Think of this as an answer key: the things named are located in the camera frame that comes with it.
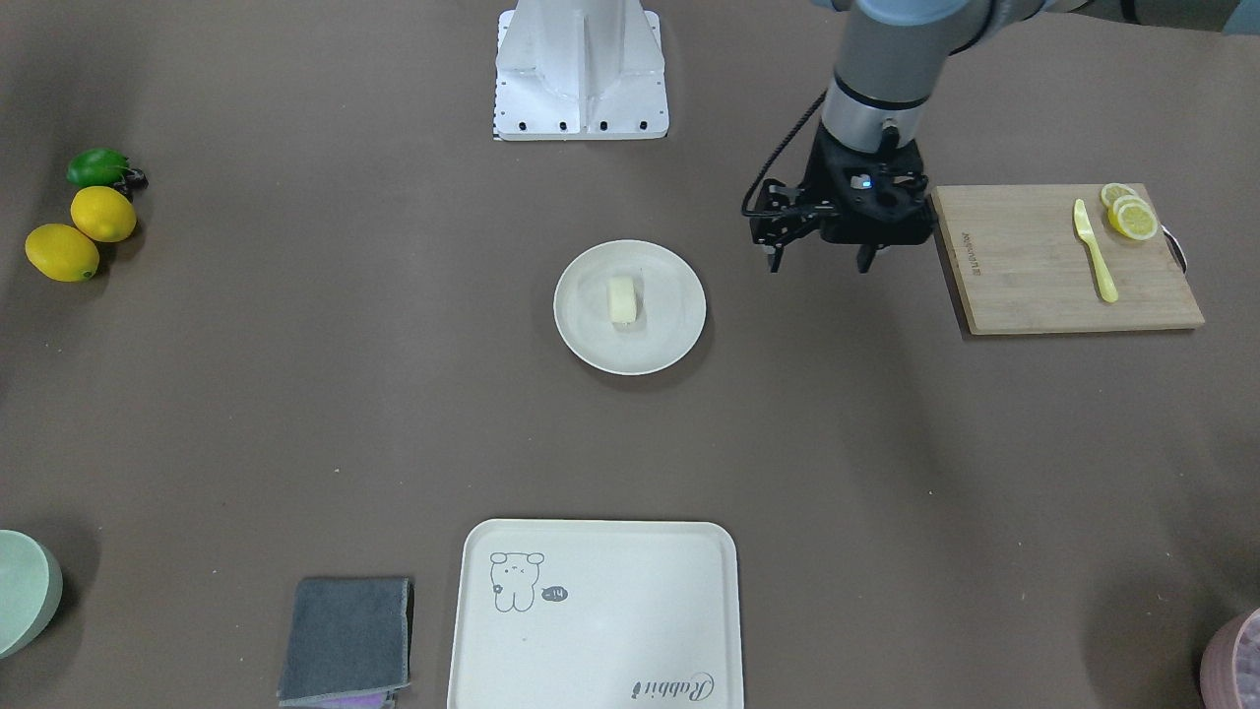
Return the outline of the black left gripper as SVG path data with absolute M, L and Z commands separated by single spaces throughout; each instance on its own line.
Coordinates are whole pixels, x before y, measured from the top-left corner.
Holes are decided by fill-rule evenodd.
M 816 136 L 803 179 L 806 224 L 838 246 L 859 246 L 856 269 L 867 275 L 879 246 L 921 246 L 936 229 L 917 144 L 900 144 L 895 123 L 879 127 L 874 152 L 840 144 L 825 127 Z M 786 243 L 766 243 L 769 271 L 782 268 Z

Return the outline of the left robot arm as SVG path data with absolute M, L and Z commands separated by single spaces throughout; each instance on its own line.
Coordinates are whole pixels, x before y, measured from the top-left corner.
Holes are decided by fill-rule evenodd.
M 856 246 L 869 269 L 891 246 L 921 246 L 937 229 L 916 133 L 948 59 L 1016 23 L 1072 13 L 1128 26 L 1256 34 L 1255 1 L 832 1 L 847 13 L 832 84 L 806 108 L 819 118 L 796 185 L 760 171 L 741 212 L 752 241 L 782 266 L 811 233 Z

